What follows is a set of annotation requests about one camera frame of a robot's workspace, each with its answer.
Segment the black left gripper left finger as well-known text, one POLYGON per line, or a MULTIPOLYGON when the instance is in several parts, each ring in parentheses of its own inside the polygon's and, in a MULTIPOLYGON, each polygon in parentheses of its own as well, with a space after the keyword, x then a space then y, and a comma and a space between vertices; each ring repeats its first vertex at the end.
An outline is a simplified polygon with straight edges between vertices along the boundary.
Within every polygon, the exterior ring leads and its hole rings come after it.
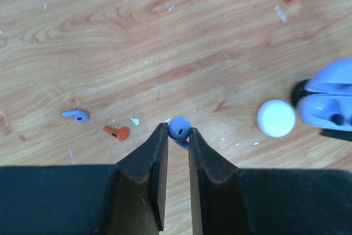
POLYGON ((1 234, 159 234, 168 125, 111 165, 1 167, 1 234))

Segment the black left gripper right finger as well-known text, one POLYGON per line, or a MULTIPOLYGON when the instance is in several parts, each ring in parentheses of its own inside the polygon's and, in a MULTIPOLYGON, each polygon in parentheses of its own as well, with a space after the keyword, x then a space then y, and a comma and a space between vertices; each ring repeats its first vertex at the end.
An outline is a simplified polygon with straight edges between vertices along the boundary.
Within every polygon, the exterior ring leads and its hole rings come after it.
POLYGON ((193 234, 351 234, 351 172, 239 168, 189 139, 193 234))

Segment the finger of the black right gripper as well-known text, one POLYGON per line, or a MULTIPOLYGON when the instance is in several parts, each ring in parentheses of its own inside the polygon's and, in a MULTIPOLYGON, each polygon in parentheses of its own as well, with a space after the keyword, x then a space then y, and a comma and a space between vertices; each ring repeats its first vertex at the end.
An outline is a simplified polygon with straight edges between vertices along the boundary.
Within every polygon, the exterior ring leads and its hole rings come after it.
POLYGON ((342 130, 322 129, 320 135, 333 139, 352 141, 352 132, 342 130))
POLYGON ((292 88, 291 94, 290 94, 290 101, 291 101, 293 107, 297 106, 297 104, 301 98, 310 94, 309 91, 305 90, 305 85, 307 84, 308 81, 309 81, 309 79, 299 81, 292 88))

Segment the lavender earbud case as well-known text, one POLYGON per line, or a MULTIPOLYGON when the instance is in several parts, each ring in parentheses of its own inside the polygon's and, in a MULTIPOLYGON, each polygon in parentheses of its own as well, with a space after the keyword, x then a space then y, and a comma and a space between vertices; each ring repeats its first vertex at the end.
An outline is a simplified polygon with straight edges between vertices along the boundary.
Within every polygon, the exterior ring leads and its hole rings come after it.
POLYGON ((301 84, 296 107, 304 123, 351 132, 351 58, 330 63, 301 84))

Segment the white earbud case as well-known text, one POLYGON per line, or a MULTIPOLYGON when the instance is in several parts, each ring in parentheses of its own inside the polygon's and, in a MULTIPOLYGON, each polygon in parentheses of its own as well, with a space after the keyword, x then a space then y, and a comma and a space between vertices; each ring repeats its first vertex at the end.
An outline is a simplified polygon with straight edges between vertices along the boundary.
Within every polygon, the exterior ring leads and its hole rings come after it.
POLYGON ((269 100, 259 108, 257 124, 268 136, 273 138, 286 136, 295 127, 295 110, 283 100, 269 100))

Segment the lavender earbud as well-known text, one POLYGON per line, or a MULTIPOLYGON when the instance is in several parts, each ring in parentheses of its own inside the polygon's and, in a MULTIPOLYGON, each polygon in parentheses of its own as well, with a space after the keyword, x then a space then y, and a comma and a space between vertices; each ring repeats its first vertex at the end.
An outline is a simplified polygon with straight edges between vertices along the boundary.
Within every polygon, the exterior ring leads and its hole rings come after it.
POLYGON ((87 122, 89 114, 83 110, 65 111, 62 113, 63 117, 74 117, 77 122, 87 122))
POLYGON ((190 136, 191 123, 185 117, 177 117, 168 125, 169 137, 184 150, 189 151, 188 138, 190 136))

